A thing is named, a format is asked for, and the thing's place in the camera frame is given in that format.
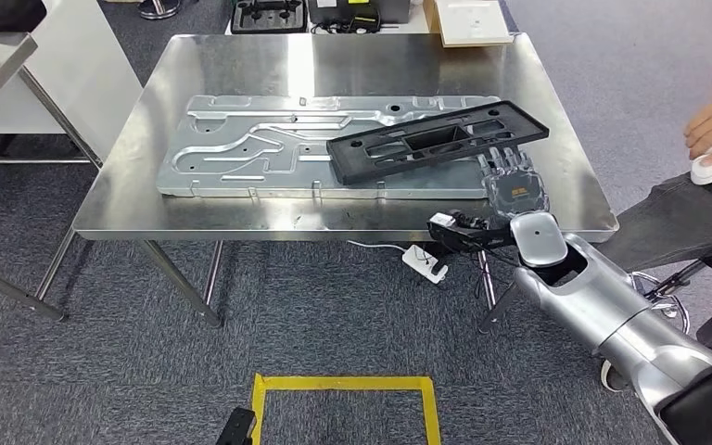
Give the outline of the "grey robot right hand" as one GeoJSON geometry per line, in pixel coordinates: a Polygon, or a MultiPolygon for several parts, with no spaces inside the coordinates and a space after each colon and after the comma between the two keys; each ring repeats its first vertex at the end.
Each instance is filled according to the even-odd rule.
{"type": "Polygon", "coordinates": [[[543,181],[524,150],[493,146],[479,157],[484,164],[482,184],[498,217],[509,221],[521,214],[550,209],[543,181]]]}

